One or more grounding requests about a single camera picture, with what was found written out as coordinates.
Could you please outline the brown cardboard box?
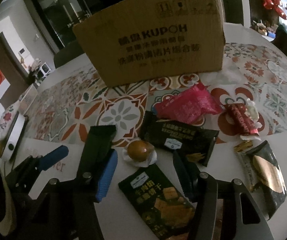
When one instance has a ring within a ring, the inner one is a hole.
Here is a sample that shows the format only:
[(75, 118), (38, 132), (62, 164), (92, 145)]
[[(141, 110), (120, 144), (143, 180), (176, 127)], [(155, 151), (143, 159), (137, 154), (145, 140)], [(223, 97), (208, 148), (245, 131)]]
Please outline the brown cardboard box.
[(222, 0), (124, 0), (73, 27), (108, 87), (218, 72), (225, 46)]

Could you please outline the white pale green candy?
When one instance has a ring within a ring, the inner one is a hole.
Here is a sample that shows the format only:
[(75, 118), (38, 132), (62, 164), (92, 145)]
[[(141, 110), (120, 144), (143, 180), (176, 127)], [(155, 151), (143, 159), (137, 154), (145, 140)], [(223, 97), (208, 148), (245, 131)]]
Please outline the white pale green candy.
[(256, 108), (256, 104), (254, 101), (247, 99), (246, 101), (246, 109), (249, 113), (250, 118), (254, 121), (254, 122), (258, 122), (259, 120), (259, 113), (258, 110)]

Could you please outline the dark green snack packet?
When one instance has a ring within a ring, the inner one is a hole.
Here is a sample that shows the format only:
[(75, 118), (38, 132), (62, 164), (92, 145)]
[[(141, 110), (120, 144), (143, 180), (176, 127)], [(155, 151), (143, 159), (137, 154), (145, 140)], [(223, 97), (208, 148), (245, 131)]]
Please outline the dark green snack packet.
[(83, 179), (84, 173), (91, 178), (99, 178), (111, 156), (110, 149), (116, 135), (115, 125), (91, 126), (84, 144), (77, 170), (77, 178)]

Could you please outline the red balloon dog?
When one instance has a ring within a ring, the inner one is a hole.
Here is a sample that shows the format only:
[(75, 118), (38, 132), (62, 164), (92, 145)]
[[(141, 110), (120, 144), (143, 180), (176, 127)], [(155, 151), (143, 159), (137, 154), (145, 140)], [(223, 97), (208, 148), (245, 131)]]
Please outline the red balloon dog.
[(281, 9), (281, 0), (263, 0), (263, 7), (267, 10), (275, 10), (279, 17), (287, 20), (286, 13)]

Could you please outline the black beef cracker packet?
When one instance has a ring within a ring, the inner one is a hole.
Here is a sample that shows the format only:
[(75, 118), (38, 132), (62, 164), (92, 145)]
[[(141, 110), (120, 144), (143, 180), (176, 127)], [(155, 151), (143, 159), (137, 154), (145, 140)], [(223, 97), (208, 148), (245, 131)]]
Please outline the black beef cracker packet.
[(157, 165), (139, 168), (118, 187), (158, 239), (188, 238), (195, 208)]

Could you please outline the black Member's Mark snack packet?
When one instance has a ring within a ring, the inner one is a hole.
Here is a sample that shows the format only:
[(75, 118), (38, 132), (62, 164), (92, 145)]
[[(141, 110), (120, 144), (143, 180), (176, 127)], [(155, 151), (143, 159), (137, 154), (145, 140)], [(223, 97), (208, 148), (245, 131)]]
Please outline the black Member's Mark snack packet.
[(219, 132), (174, 120), (159, 119), (146, 111), (139, 138), (154, 147), (181, 155), (197, 156), (196, 162), (207, 166)]

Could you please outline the black and gold snack packet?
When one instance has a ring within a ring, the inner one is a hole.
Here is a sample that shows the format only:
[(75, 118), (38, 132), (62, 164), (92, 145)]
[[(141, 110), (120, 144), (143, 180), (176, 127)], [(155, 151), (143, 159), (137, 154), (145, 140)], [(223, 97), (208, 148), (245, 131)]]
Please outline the black and gold snack packet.
[(281, 168), (268, 141), (257, 146), (251, 140), (236, 145), (234, 152), (243, 165), (248, 189), (263, 191), (268, 218), (271, 219), (287, 197)]

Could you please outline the pink snack bag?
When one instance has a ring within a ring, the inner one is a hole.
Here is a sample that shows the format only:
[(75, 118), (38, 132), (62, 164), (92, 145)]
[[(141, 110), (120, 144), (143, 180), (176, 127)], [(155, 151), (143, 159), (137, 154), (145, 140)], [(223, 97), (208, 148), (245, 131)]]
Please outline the pink snack bag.
[(205, 114), (217, 115), (223, 111), (220, 103), (202, 83), (157, 103), (154, 109), (160, 119), (175, 120), (190, 125)]

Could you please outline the red candy packet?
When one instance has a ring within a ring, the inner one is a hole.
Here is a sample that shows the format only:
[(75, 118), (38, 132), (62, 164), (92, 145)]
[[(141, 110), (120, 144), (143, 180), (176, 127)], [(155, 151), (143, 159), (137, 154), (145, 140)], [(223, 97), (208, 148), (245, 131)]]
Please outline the red candy packet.
[(259, 122), (253, 120), (250, 112), (243, 103), (224, 105), (228, 115), (237, 126), (238, 134), (242, 140), (260, 140)]

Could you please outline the brown braised egg pack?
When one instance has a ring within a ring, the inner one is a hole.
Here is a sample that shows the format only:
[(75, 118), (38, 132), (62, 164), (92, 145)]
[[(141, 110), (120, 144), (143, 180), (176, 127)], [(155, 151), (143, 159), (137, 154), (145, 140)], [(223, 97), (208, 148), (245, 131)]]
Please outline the brown braised egg pack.
[(136, 138), (122, 151), (123, 160), (135, 167), (148, 167), (156, 163), (155, 147), (149, 142)]

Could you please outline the white appliance with floral cloth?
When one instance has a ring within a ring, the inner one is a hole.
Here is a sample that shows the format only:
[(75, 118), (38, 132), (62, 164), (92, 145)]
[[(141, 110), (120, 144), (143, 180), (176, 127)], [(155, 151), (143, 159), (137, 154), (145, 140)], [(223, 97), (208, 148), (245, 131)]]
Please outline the white appliance with floral cloth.
[(0, 158), (9, 161), (16, 150), (27, 118), (19, 111), (21, 101), (17, 100), (6, 109), (0, 103)]

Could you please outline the patterned floral table runner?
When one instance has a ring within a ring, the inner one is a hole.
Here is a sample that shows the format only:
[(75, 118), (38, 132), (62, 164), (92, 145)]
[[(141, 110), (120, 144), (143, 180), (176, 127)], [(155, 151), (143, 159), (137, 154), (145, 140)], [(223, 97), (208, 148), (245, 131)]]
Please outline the patterned floral table runner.
[(116, 146), (137, 137), (145, 111), (184, 90), (204, 85), (222, 105), (253, 100), (260, 135), (287, 131), (287, 57), (274, 47), (228, 43), (220, 72), (162, 77), (108, 88), (81, 56), (75, 70), (50, 75), (28, 110), (25, 137), (82, 144), (91, 126), (115, 125)]

